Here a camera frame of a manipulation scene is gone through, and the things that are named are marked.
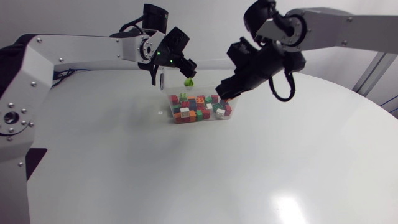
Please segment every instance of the cube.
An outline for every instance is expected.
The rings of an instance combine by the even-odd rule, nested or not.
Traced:
[[[202,110],[203,113],[203,119],[209,119],[210,118],[210,110]]]
[[[203,105],[197,105],[197,110],[204,110],[205,107]]]
[[[181,113],[175,113],[174,114],[174,120],[177,124],[182,123],[182,119],[181,119]]]
[[[189,118],[189,108],[181,108],[181,118]]]
[[[213,104],[213,111],[214,113],[217,112],[217,109],[224,109],[224,106],[219,104],[219,103],[215,103]]]
[[[231,115],[232,108],[230,105],[225,105],[225,116]]]
[[[187,94],[186,93],[180,93],[180,101],[186,101],[187,100]]]
[[[223,119],[225,116],[225,110],[218,108],[216,111],[216,118]]]
[[[211,105],[211,103],[206,104],[206,109],[208,110],[212,110],[213,106]]]
[[[203,113],[201,110],[197,110],[197,121],[203,121]]]
[[[197,106],[205,106],[205,100],[203,98],[197,98]]]
[[[229,103],[225,102],[225,100],[220,99],[220,104],[225,106],[225,105],[229,105]]]
[[[197,103],[196,102],[189,102],[189,110],[197,110]]]
[[[178,96],[177,95],[171,95],[170,99],[171,99],[173,105],[177,105],[177,104],[180,103],[180,101],[178,100]]]
[[[210,96],[207,96],[207,97],[205,98],[205,103],[206,103],[206,104],[212,103],[212,102],[213,102],[213,99],[211,99]]]
[[[173,113],[179,113],[179,112],[180,112],[180,108],[181,108],[181,105],[180,105],[180,104],[173,105],[173,106],[172,106],[172,111],[173,111]]]
[[[190,121],[194,122],[197,120],[197,114],[194,111],[189,111]]]
[[[182,101],[182,102],[181,102],[181,107],[182,107],[182,108],[184,108],[184,107],[189,107],[189,102],[188,102],[188,101]]]
[[[217,103],[218,102],[218,95],[212,95],[211,96],[211,102],[212,103]]]
[[[188,123],[188,122],[190,122],[190,118],[189,117],[186,117],[186,118],[181,118],[182,119],[182,122],[183,123]]]

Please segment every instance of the green cube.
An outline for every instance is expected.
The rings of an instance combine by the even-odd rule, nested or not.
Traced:
[[[213,104],[213,112],[215,113],[217,109],[224,109],[224,106],[221,103],[215,103]]]
[[[186,101],[187,100],[187,94],[186,93],[180,93],[180,102]]]
[[[201,110],[197,110],[197,121],[202,121],[203,120],[203,113]]]
[[[208,103],[211,103],[211,102],[213,102],[213,100],[211,99],[210,96],[207,96],[207,97],[205,98],[205,104],[208,104]]]
[[[181,108],[181,105],[180,105],[180,104],[178,104],[178,105],[172,105],[173,114],[179,113],[179,112],[180,112],[180,108]]]

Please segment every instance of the white cube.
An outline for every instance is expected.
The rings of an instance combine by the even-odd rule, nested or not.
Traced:
[[[206,109],[213,110],[213,106],[211,105],[211,103],[206,104]]]
[[[181,108],[181,118],[189,118],[189,108]]]
[[[216,111],[216,118],[223,119],[224,116],[225,116],[225,110],[218,108]]]

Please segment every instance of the plastic container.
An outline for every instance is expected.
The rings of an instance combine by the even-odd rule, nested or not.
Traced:
[[[167,96],[175,123],[231,119],[238,99],[225,102],[215,90],[222,79],[231,75],[232,70],[198,70],[194,86],[185,87],[186,78],[179,70],[163,68],[160,89]]]

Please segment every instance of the white table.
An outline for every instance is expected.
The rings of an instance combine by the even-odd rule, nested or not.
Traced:
[[[173,124],[147,72],[70,77],[37,117],[49,151],[28,181],[32,223],[398,223],[398,121],[295,81],[288,103],[265,83],[229,121]]]

